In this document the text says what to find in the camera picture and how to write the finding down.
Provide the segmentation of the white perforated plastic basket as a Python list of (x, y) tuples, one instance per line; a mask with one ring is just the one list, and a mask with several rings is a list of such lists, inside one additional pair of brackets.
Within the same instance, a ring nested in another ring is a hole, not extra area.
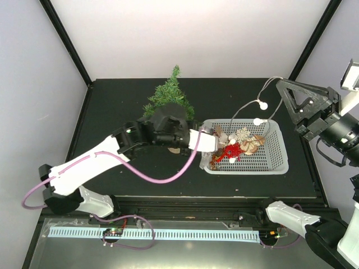
[(238, 158), (224, 158), (221, 162), (216, 162), (214, 156), (208, 167), (202, 168), (209, 174), (218, 175), (267, 175), (285, 174), (288, 169), (288, 157), (283, 136), (279, 125), (274, 120), (261, 119), (207, 119), (203, 122), (206, 131), (210, 131), (214, 136), (215, 127), (221, 126), (222, 130), (228, 135), (228, 144), (242, 141), (236, 140), (236, 130), (246, 127), (251, 134), (264, 136), (265, 143), (260, 146), (258, 151), (252, 155), (241, 154)]

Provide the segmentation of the small green christmas tree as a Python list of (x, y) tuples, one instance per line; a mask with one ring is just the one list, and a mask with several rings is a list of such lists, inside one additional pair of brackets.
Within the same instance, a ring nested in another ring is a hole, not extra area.
[(166, 82), (157, 86), (154, 94), (148, 97), (149, 103), (144, 106), (144, 115), (139, 119), (145, 129), (152, 129), (150, 120), (156, 109), (167, 104), (177, 104), (181, 106), (186, 112), (186, 121), (193, 121), (195, 115), (194, 107), (187, 100), (185, 93), (179, 88), (179, 75), (180, 68), (176, 65)]

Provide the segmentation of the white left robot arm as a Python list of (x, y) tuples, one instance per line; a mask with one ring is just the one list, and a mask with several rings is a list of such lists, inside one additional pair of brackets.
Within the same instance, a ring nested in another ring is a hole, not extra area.
[(59, 166), (41, 166), (39, 171), (46, 185), (43, 190), (44, 203), (54, 214), (81, 211), (113, 224), (121, 215), (115, 197), (86, 189), (86, 182), (115, 166), (128, 167), (129, 161), (145, 147), (190, 150), (192, 154), (187, 163), (169, 179), (153, 179), (138, 173), (148, 182), (166, 184), (188, 169), (197, 152), (214, 152), (218, 149), (218, 143), (218, 138), (213, 134), (188, 120), (185, 109), (180, 105), (169, 103), (160, 106), (153, 115), (124, 124), (77, 158)]

